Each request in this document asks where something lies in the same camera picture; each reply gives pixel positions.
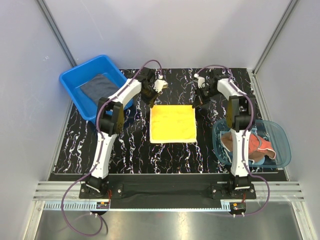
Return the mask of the yellow towel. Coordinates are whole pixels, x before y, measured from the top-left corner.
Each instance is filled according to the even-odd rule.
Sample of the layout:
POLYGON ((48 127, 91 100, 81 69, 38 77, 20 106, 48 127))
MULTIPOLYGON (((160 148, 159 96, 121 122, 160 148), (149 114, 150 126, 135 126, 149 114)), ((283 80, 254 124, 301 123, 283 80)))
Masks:
POLYGON ((195 143, 195 109, 191 105, 155 105, 150 109, 149 141, 152 144, 195 143))

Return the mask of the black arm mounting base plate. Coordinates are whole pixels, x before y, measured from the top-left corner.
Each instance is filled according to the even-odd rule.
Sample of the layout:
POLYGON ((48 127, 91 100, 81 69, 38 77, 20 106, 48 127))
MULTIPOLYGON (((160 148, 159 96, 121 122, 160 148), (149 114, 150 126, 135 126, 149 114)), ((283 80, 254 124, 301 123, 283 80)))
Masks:
POLYGON ((196 196, 214 200, 255 200, 251 178, 227 173, 110 174, 104 180, 88 177, 80 185, 81 199, 124 199, 138 196, 196 196))

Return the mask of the brown towel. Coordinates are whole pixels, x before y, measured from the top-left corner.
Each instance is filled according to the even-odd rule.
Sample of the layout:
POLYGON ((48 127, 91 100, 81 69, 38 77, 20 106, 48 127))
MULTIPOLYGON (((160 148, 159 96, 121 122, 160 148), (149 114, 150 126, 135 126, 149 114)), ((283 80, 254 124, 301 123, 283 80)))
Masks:
MULTIPOLYGON (((229 162, 233 159, 233 138, 230 132, 223 132, 221 137, 223 150, 227 155, 229 162)), ((276 158, 277 154, 272 147, 271 142, 258 136, 256 133, 251 133, 248 146, 248 160, 253 165, 262 165, 266 157, 271 160, 276 158)))

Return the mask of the dark grey-blue towel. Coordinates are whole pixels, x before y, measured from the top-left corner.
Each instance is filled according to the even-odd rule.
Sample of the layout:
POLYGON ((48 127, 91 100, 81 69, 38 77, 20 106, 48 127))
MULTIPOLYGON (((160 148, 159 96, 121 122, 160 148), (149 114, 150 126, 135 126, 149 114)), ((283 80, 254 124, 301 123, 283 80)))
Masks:
POLYGON ((115 94, 119 87, 103 74, 98 74, 80 87, 81 91, 97 106, 101 98, 115 94))

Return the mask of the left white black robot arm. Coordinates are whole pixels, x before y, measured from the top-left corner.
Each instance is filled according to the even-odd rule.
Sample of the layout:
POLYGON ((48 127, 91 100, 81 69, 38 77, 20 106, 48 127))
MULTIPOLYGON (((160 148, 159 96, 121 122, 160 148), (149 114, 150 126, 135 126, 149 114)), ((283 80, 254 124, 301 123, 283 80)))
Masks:
POLYGON ((154 69, 143 67, 128 78, 117 92, 98 101, 97 146, 92 167, 84 179, 85 185, 95 197, 103 198, 108 193, 110 157, 114 142, 124 128, 124 107, 133 97, 140 95, 145 104, 152 108, 167 86, 162 71, 156 75, 154 69))

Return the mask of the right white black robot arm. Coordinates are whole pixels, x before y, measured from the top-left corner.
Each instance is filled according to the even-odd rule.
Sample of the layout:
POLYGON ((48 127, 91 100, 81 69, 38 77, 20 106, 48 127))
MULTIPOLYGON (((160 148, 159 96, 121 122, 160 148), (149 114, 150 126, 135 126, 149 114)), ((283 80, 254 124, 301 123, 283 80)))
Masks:
POLYGON ((232 198, 239 198, 250 190, 249 177, 249 142, 254 122, 254 107, 248 95, 240 90, 231 78, 213 78, 206 81, 198 73, 194 74, 196 82, 193 108, 209 102, 210 98, 222 94, 227 100, 226 124, 232 136, 232 164, 226 191, 232 198))

